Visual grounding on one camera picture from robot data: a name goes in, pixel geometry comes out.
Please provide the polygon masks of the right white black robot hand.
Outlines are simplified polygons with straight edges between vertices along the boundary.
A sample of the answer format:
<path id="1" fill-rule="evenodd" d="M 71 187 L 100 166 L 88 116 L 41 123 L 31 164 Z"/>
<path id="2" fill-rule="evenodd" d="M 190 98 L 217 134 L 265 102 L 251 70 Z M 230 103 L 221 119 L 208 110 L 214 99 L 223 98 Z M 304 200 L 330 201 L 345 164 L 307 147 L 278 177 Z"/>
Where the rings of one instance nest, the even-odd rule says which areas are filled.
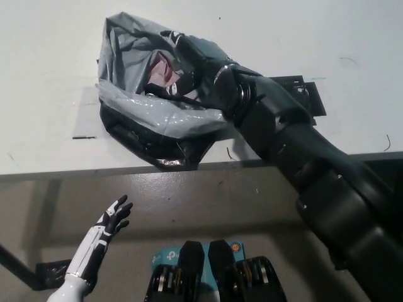
<path id="1" fill-rule="evenodd" d="M 219 70 L 231 63 L 228 55 L 214 42 L 186 35 L 173 30 L 164 30 L 160 35 L 174 44 L 180 59 L 183 74 L 166 87 L 162 95 L 174 101 L 220 109 L 213 91 L 213 83 Z"/>

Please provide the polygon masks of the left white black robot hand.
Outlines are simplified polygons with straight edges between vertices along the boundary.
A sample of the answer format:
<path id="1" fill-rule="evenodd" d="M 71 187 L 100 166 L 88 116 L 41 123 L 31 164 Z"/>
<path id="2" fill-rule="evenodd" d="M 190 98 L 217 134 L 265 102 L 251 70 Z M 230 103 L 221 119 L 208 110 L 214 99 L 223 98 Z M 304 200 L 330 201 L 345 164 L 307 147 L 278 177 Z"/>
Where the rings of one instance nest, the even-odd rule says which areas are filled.
<path id="1" fill-rule="evenodd" d="M 68 275 L 76 276 L 92 285 L 112 238 L 129 225 L 128 216 L 133 204 L 123 195 L 105 210 L 99 220 L 89 229 L 67 268 Z"/>

